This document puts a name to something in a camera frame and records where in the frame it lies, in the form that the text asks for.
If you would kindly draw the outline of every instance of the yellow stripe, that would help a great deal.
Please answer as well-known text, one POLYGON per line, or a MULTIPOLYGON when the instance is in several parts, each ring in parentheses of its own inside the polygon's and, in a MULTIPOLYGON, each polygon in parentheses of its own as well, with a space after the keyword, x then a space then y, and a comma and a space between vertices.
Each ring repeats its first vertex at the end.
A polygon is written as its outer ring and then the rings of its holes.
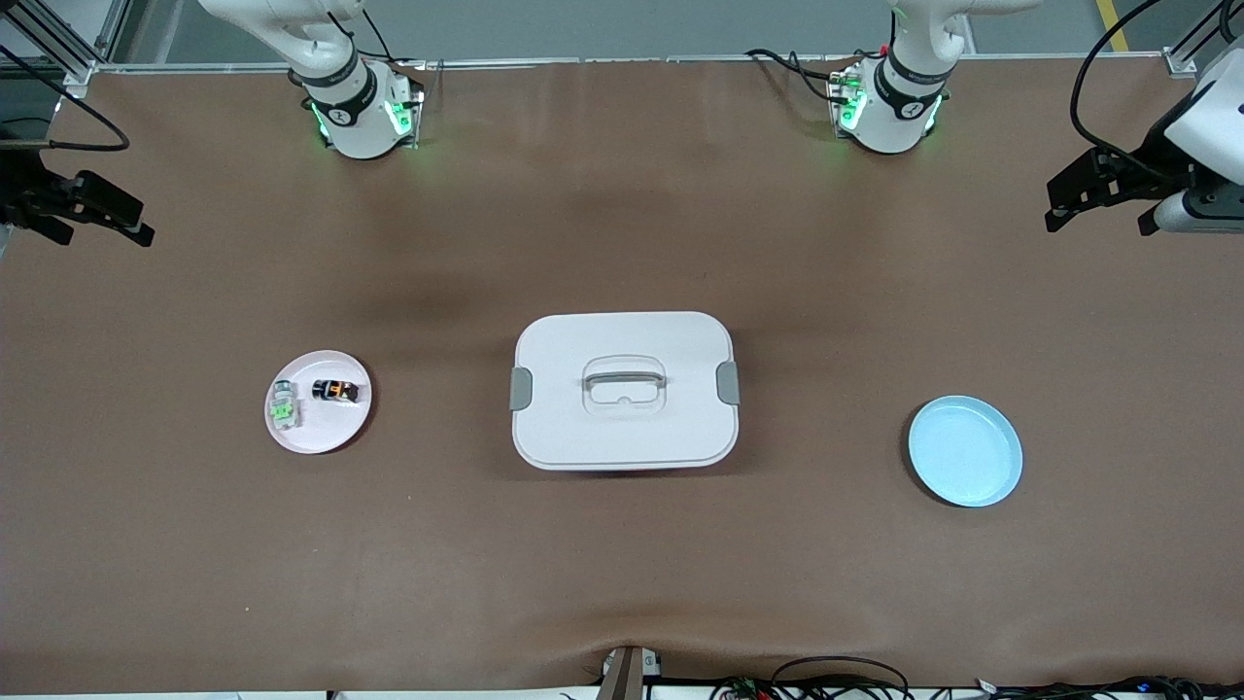
MULTIPOLYGON (((1115 0, 1097 0, 1097 11, 1101 12, 1101 21, 1105 22, 1106 29, 1115 26, 1118 22, 1118 12, 1115 10, 1115 0)), ((1127 51, 1127 39, 1123 37, 1123 30, 1115 32, 1115 36, 1110 37, 1110 47, 1115 51, 1127 51)))

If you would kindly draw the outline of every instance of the table surface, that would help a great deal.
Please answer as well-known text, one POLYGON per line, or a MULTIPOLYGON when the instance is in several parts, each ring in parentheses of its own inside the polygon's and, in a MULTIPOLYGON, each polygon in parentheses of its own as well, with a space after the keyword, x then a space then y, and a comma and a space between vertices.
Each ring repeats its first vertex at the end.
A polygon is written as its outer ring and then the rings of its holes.
MULTIPOLYGON (((1142 239, 1141 204, 1046 234, 1075 61, 974 61, 903 155, 749 63, 429 81, 424 139, 317 145, 281 75, 100 76, 133 138, 51 153, 147 203, 156 244, 14 236, 0 271, 0 690, 578 684, 850 653, 922 685, 1238 680, 1244 240, 1142 239), (519 332, 693 308, 731 331, 722 464, 540 472, 510 440, 519 332), (306 458, 261 423, 321 347, 373 420, 306 458), (944 394, 1001 409, 1015 494, 943 505, 904 465, 944 394)), ((1121 143, 1189 85, 1093 68, 1121 143)), ((107 138, 62 109, 57 134, 107 138)))

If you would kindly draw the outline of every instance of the plate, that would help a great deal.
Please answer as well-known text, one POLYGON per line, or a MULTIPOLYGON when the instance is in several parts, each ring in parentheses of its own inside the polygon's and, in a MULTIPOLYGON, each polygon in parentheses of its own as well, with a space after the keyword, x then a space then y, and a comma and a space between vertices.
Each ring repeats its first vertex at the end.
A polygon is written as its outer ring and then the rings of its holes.
POLYGON ((912 421, 907 450, 933 494, 969 509, 1005 499, 1024 471, 1024 451, 1010 421, 972 397, 926 404, 912 421))
POLYGON ((318 455, 346 444, 363 428, 372 412, 372 380, 363 366, 336 349, 316 349, 294 361, 280 372, 264 394, 264 424, 272 440, 286 450, 301 455, 318 455), (299 425, 289 430, 276 430, 267 414, 267 402, 272 397, 272 384, 277 380, 294 384, 294 398, 299 404, 299 425), (322 402, 311 398, 311 385, 317 379, 336 379, 358 387, 357 404, 322 402))

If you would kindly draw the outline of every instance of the white storage box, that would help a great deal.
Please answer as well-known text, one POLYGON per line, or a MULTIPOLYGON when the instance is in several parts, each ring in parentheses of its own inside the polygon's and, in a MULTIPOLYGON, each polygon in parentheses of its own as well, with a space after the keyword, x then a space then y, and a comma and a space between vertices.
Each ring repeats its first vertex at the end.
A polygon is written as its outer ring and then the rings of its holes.
POLYGON ((545 316, 514 364, 514 446, 541 470, 703 467, 739 435, 730 333, 707 313, 545 316))

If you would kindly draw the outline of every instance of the blue plate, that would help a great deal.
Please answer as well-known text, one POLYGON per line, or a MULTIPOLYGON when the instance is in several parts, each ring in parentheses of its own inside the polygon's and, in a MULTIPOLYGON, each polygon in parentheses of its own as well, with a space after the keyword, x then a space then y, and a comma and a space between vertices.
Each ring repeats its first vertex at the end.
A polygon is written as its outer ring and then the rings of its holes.
POLYGON ((1010 421, 970 397, 926 404, 912 421, 907 450, 933 494, 970 509, 1005 499, 1024 471, 1024 451, 1010 421))

